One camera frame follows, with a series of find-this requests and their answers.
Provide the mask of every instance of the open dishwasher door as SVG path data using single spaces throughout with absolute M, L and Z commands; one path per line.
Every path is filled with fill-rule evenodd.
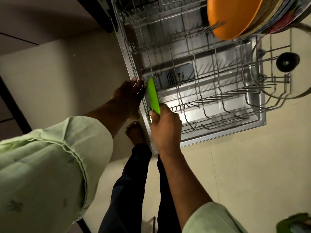
M 161 103 L 182 120 L 181 146 L 266 124 L 260 37 L 220 41 L 209 26 L 206 0 L 111 0 L 116 35 L 130 78 L 153 76 Z M 151 145 L 150 101 L 140 104 Z

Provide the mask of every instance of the green plate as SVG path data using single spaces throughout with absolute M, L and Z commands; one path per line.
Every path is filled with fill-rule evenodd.
M 153 77 L 151 77 L 148 81 L 148 94 L 151 102 L 151 109 L 160 114 L 158 93 L 156 91 L 156 85 Z

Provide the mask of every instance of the dishwasher rack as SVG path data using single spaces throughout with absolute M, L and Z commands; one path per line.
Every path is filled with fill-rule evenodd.
M 264 125 L 265 113 L 282 107 L 291 94 L 292 74 L 274 73 L 278 56 L 292 52 L 291 29 L 288 44 L 273 47 L 270 35 L 263 47 L 262 36 L 217 39 L 212 30 L 224 23 L 209 25 L 207 0 L 112 4 L 129 74 L 146 82 L 154 77 L 160 102 L 182 120 L 181 145 Z M 149 110 L 145 96 L 141 112 L 146 126 Z

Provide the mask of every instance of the light green shirt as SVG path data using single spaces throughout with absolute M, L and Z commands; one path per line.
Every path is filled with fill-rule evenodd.
M 0 232 L 62 233 L 82 218 L 113 151 L 96 119 L 70 117 L 0 142 Z M 221 204 L 207 203 L 183 232 L 246 232 Z

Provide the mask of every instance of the pant leg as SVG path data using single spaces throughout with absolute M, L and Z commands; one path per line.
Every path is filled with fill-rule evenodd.
M 173 197 L 169 189 L 165 169 L 158 155 L 158 170 L 160 173 L 161 202 L 158 213 L 158 233 L 181 233 Z
M 122 176 L 115 183 L 111 202 L 100 225 L 99 233 L 139 233 L 142 226 L 142 201 L 151 150 L 146 144 L 132 149 Z

